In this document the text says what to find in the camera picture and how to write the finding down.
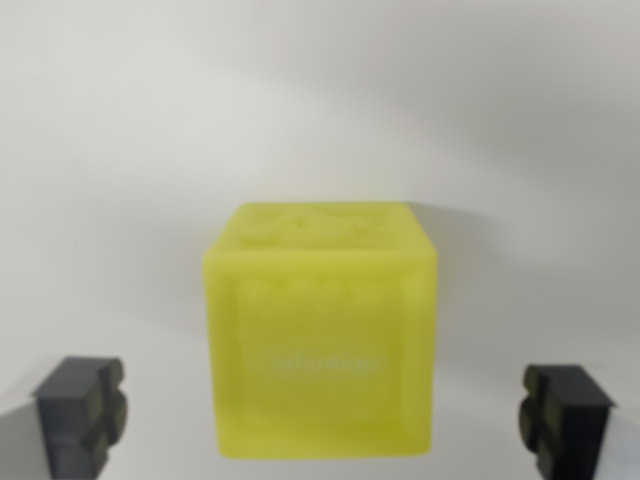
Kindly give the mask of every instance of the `cube top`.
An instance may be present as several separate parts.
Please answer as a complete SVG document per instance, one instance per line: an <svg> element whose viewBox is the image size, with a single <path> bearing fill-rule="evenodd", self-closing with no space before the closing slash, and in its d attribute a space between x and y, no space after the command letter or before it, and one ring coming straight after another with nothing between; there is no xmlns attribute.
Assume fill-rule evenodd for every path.
<svg viewBox="0 0 640 480"><path fill-rule="evenodd" d="M432 250L405 203L241 206L214 251Z"/></svg>

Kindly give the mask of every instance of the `white wall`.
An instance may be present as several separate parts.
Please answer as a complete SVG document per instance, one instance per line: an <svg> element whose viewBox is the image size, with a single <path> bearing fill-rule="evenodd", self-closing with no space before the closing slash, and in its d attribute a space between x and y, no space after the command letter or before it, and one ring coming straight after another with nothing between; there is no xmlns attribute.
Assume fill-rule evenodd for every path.
<svg viewBox="0 0 640 480"><path fill-rule="evenodd" d="M617 1L0 0L0 387L121 355L105 480L538 478L524 365L640 361L639 25ZM201 252L247 200L352 199L413 202L441 253L433 452L221 460Z"/></svg>

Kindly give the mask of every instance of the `translucent yellow cube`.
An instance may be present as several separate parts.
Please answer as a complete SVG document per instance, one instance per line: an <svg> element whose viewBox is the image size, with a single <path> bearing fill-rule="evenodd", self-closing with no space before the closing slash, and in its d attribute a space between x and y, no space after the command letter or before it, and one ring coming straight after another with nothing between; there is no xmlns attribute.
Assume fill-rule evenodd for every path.
<svg viewBox="0 0 640 480"><path fill-rule="evenodd" d="M204 260L220 451L428 451L436 260L402 203L242 206Z"/></svg>

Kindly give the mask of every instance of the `gray surface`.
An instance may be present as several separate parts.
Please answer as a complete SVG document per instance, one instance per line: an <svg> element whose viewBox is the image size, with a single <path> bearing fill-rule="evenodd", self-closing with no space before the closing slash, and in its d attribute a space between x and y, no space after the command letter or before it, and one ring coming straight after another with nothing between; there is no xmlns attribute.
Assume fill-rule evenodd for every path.
<svg viewBox="0 0 640 480"><path fill-rule="evenodd" d="M0 2L0 382L46 351L121 357L104 480L537 479L524 366L640 363L638 18ZM281 199L415 203L442 268L429 456L216 453L200 255L237 204Z"/></svg>
<svg viewBox="0 0 640 480"><path fill-rule="evenodd" d="M50 480L35 401L5 403L0 398L0 478Z"/></svg>
<svg viewBox="0 0 640 480"><path fill-rule="evenodd" d="M595 480L640 477L640 408L612 409L600 450Z"/></svg>

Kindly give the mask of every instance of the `yellow cube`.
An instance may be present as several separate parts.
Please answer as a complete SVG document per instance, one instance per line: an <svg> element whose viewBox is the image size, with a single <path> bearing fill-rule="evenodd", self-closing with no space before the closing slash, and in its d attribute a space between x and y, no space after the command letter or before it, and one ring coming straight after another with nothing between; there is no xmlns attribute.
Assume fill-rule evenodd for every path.
<svg viewBox="0 0 640 480"><path fill-rule="evenodd" d="M436 261L403 203L242 206L204 259L220 451L428 451Z"/></svg>

